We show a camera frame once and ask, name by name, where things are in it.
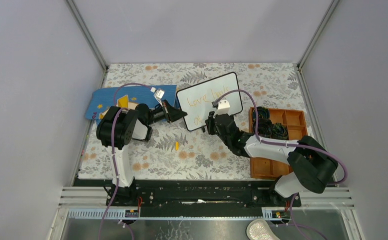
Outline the small black-framed whiteboard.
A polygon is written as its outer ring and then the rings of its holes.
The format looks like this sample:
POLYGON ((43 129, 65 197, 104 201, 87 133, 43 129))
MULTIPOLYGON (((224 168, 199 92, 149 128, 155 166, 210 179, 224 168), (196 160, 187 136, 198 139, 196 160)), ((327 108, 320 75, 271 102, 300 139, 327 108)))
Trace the small black-framed whiteboard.
POLYGON ((235 72, 195 84, 178 90, 176 97, 182 111, 187 113, 183 118, 188 131, 204 127, 209 112, 216 109, 212 102, 223 94, 239 89, 239 82, 235 72))

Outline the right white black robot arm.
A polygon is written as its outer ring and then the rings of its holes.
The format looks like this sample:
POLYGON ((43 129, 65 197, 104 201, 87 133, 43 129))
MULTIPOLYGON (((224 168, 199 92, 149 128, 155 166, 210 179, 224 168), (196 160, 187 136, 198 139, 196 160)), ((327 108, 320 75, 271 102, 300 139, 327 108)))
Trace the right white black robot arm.
POLYGON ((321 194, 330 183, 339 163, 314 138, 276 140, 239 130, 231 115, 209 112, 208 134, 216 135, 235 155, 265 158, 287 164, 292 173, 278 177, 268 193, 270 203, 281 206, 300 192, 321 194))

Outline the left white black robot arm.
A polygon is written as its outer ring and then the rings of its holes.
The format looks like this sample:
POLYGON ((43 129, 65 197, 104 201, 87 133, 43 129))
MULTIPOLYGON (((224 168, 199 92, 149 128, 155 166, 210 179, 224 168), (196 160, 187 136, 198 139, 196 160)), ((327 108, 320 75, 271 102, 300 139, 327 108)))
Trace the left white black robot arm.
POLYGON ((187 115, 187 112, 170 105, 166 100, 154 108, 144 103, 134 108, 110 107, 97 126, 96 137, 110 157, 113 197, 118 197, 126 206, 132 205, 137 199, 128 152, 130 142, 148 142, 153 133, 152 124, 160 121, 172 123, 187 115))

